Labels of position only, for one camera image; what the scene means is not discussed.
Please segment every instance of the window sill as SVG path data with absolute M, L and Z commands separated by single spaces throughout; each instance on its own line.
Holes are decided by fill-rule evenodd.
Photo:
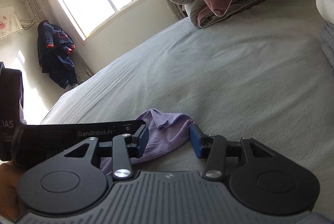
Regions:
M 123 16 L 125 13 L 129 12 L 139 4 L 143 3 L 146 0 L 137 0 L 137 1 L 132 1 L 128 5 L 124 6 L 119 12 L 113 14 L 109 18 L 107 18 L 103 23 L 101 23 L 99 26 L 97 26 L 89 35 L 86 36 L 86 39 L 83 41 L 83 45 L 85 45 L 88 41 L 88 38 L 92 38 L 98 33 L 100 33 L 106 26 L 110 25 L 112 22 L 117 20 L 119 17 Z

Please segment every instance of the person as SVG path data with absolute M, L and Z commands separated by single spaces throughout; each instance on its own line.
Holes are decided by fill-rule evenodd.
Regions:
M 0 216 L 14 221 L 19 217 L 16 186 L 24 169 L 5 162 L 0 165 Z

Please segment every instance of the pink flower print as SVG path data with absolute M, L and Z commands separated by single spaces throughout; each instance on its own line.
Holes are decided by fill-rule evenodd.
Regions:
M 4 28 L 6 28 L 6 24 L 3 22 L 0 22 L 0 30 L 3 30 Z

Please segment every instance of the fringe trim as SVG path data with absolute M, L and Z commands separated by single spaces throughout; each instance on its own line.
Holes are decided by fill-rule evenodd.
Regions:
M 24 31 L 24 29 L 22 28 L 22 29 L 16 30 L 16 31 L 14 31 L 14 32 L 11 32 L 11 33 L 8 34 L 8 35 L 3 36 L 3 37 L 0 36 L 0 40 L 1 40 L 1 39 L 5 39 L 5 38 L 11 36 L 12 34 L 15 34 L 15 33 L 21 32 L 21 31 Z

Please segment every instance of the purple garment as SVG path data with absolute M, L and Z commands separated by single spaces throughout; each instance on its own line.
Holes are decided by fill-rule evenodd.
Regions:
M 148 125 L 149 140 L 141 158 L 131 158 L 131 164 L 146 162 L 165 155 L 189 139 L 189 127 L 194 123 L 186 114 L 161 113 L 150 109 L 141 114 L 136 120 L 142 119 Z M 112 172 L 111 158 L 101 161 L 104 174 Z

